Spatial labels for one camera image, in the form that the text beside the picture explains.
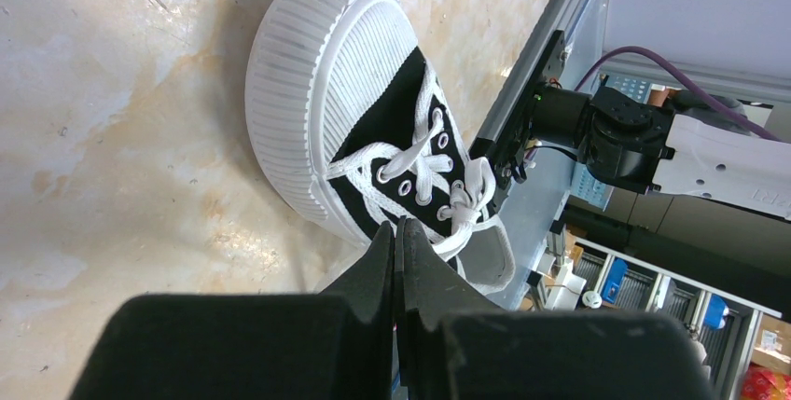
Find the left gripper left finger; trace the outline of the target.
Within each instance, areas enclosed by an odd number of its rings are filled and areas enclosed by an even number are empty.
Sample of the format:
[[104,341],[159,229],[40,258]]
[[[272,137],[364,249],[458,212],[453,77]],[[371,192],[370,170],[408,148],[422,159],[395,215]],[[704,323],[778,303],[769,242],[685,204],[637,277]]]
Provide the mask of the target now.
[[75,399],[387,399],[394,232],[317,294],[143,295],[107,322]]

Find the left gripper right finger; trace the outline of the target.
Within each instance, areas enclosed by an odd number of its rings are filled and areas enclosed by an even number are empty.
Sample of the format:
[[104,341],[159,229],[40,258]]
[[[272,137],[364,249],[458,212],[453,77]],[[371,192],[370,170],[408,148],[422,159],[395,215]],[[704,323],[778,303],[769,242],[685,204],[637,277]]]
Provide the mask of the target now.
[[686,331],[635,311],[510,311],[395,234],[400,381],[412,399],[712,399]]

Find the black white sneaker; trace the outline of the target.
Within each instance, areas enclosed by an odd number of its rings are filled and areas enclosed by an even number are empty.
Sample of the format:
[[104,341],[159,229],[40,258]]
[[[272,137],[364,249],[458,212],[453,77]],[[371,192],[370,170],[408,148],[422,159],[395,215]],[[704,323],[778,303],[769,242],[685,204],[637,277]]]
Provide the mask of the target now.
[[244,108],[260,167],[305,219],[367,247],[407,217],[482,294],[513,280],[491,164],[469,155],[398,0],[273,0]]

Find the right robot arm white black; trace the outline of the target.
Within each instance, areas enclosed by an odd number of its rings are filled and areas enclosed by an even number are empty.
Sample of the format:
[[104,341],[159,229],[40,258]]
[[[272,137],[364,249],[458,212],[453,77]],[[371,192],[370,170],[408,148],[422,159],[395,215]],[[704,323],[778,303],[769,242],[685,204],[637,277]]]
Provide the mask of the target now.
[[790,218],[790,145],[725,131],[603,87],[543,87],[529,131],[573,148],[598,181],[634,193],[685,195]]

